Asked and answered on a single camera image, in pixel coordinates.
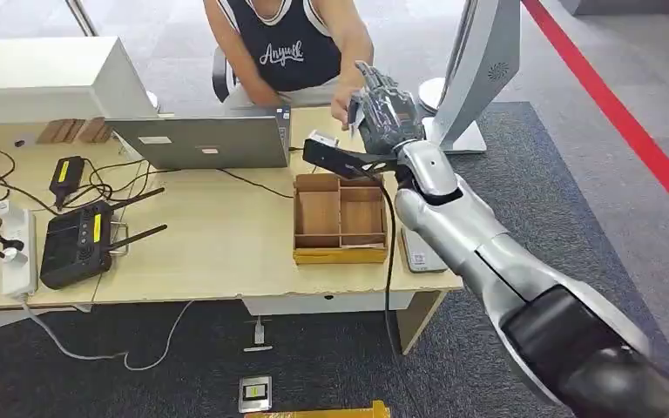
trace chair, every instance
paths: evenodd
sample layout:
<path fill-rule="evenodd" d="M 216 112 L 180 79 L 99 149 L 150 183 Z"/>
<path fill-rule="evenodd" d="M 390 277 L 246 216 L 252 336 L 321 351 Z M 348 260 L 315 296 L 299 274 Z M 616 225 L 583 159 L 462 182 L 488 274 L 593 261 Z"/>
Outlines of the chair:
<path fill-rule="evenodd" d="M 231 81 L 227 80 L 227 74 L 231 74 Z M 212 66 L 212 87 L 214 94 L 220 102 L 224 102 L 229 96 L 229 85 L 234 87 L 237 84 L 237 78 L 234 76 L 232 67 L 226 61 L 224 51 L 219 46 L 214 50 L 213 66 Z"/>

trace sticker on laptop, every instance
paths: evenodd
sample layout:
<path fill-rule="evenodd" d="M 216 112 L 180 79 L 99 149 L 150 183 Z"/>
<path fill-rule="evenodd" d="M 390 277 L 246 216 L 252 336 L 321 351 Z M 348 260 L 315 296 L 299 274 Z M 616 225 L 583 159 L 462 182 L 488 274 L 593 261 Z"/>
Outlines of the sticker on laptop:
<path fill-rule="evenodd" d="M 171 144 L 172 142 L 168 137 L 138 137 L 138 139 L 145 145 Z"/>

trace white cable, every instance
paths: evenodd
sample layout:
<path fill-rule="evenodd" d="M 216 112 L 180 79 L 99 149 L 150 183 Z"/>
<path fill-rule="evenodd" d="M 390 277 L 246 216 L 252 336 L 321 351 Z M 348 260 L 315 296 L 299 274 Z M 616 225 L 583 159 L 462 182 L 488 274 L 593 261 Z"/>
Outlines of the white cable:
<path fill-rule="evenodd" d="M 165 352 L 163 353 L 163 355 L 161 355 L 160 358 L 159 358 L 157 361 L 155 361 L 153 364 L 151 364 L 151 365 L 149 365 L 149 366 L 144 366 L 144 367 L 132 367 L 132 366 L 130 366 L 129 364 L 127 364 L 127 358 L 129 357 L 129 353 L 126 353 L 126 354 L 125 354 L 125 367 L 127 368 L 127 370 L 131 370 L 132 372 L 141 372 L 141 371 L 143 371 L 143 370 L 147 370 L 147 369 L 153 368 L 153 367 L 157 366 L 158 364 L 160 364 L 160 362 L 161 362 L 161 361 L 166 357 L 166 355 L 168 354 L 168 349 L 171 347 L 172 333 L 175 332 L 175 327 L 178 325 L 178 323 L 180 322 L 180 319 L 183 317 L 183 313 L 186 312 L 186 309 L 188 309 L 188 307 L 191 306 L 192 303 L 193 303 L 193 300 L 189 300 L 188 303 L 186 303 L 186 305 L 183 307 L 183 309 L 182 309 L 182 310 L 180 311 L 180 313 L 178 314 L 178 318 L 176 318 L 175 322 L 173 322 L 173 326 L 172 326 L 172 328 L 171 328 L 171 332 L 168 334 L 168 339 L 167 339 L 167 341 L 166 341 L 166 350 L 165 350 Z"/>
<path fill-rule="evenodd" d="M 29 315 L 32 320 L 34 320 L 44 331 L 52 338 L 53 341 L 55 341 L 55 344 L 57 345 L 57 348 L 60 348 L 60 351 L 63 352 L 63 354 L 67 355 L 68 357 L 72 357 L 74 359 L 78 360 L 108 360 L 108 359 L 115 359 L 119 357 L 120 355 L 123 355 L 126 357 L 127 352 L 123 353 L 116 353 L 112 355 L 80 355 L 80 354 L 74 354 L 68 351 L 65 347 L 63 347 L 63 344 L 60 344 L 60 340 L 57 339 L 57 336 L 55 333 L 52 332 L 50 327 L 47 326 L 42 320 L 40 320 L 30 309 L 30 307 L 27 306 L 27 302 L 22 301 L 22 308 L 24 311 Z"/>
<path fill-rule="evenodd" d="M 116 354 L 112 354 L 112 355 L 80 355 L 80 354 L 71 353 L 65 347 L 63 347 L 63 344 L 60 343 L 60 340 L 57 339 L 57 336 L 55 335 L 55 333 L 52 332 L 50 327 L 48 327 L 47 324 L 45 324 L 42 320 L 40 320 L 32 312 L 30 307 L 27 305 L 27 302 L 24 301 L 24 300 L 22 300 L 21 302 L 22 302 L 22 308 L 27 313 L 27 315 L 32 320 L 34 320 L 40 327 L 42 327 L 42 329 L 44 329 L 44 331 L 50 336 L 50 338 L 52 338 L 52 340 L 55 341 L 55 345 L 57 345 L 57 348 L 59 348 L 60 351 L 62 351 L 63 354 L 67 355 L 68 357 L 71 357 L 73 359 L 78 359 L 78 360 L 110 360 L 110 359 L 115 359 L 115 358 L 120 357 L 120 356 L 124 356 L 124 364 L 125 364 L 126 369 L 130 370 L 132 372 L 140 372 L 140 371 L 151 369 L 151 368 L 157 366 L 158 364 L 160 364 L 160 362 L 162 360 L 164 360 L 164 358 L 168 354 L 168 350 L 170 349 L 171 339 L 172 339 L 173 333 L 175 332 L 175 328 L 178 326 L 178 323 L 180 322 L 180 319 L 183 317 L 183 314 L 186 312 L 186 309 L 188 309 L 188 307 L 191 306 L 191 304 L 193 303 L 193 300 L 190 300 L 190 301 L 188 301 L 188 303 L 186 303 L 186 305 L 183 307 L 183 309 L 178 314 L 178 318 L 176 318 L 175 322 L 173 323 L 173 326 L 171 328 L 171 332 L 168 334 L 168 339 L 166 341 L 166 350 L 165 350 L 165 352 L 163 352 L 163 355 L 161 355 L 160 358 L 157 361 L 155 361 L 153 364 L 151 364 L 149 366 L 144 366 L 144 367 L 132 367 L 129 364 L 127 364 L 127 358 L 129 357 L 129 352 L 128 351 L 124 351 L 124 352 L 116 353 Z"/>

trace yellow object on floor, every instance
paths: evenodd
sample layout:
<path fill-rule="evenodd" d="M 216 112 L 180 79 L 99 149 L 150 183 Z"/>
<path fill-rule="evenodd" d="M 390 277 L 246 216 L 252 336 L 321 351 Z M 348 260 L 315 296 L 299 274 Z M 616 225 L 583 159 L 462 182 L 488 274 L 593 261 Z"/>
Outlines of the yellow object on floor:
<path fill-rule="evenodd" d="M 245 418 L 391 418 L 391 413 L 382 401 L 373 401 L 372 408 L 255 413 L 247 414 Z"/>

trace power strip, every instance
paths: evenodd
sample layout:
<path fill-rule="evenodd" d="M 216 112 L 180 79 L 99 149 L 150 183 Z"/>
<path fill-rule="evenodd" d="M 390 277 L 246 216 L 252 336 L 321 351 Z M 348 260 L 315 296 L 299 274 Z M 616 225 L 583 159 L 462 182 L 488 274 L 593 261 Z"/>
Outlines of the power strip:
<path fill-rule="evenodd" d="M 37 290 L 37 249 L 35 216 L 29 210 L 9 202 L 0 201 L 0 217 L 3 219 L 1 235 L 5 239 L 18 239 L 24 249 L 4 250 L 6 257 L 1 267 L 1 293 L 13 299 Z"/>

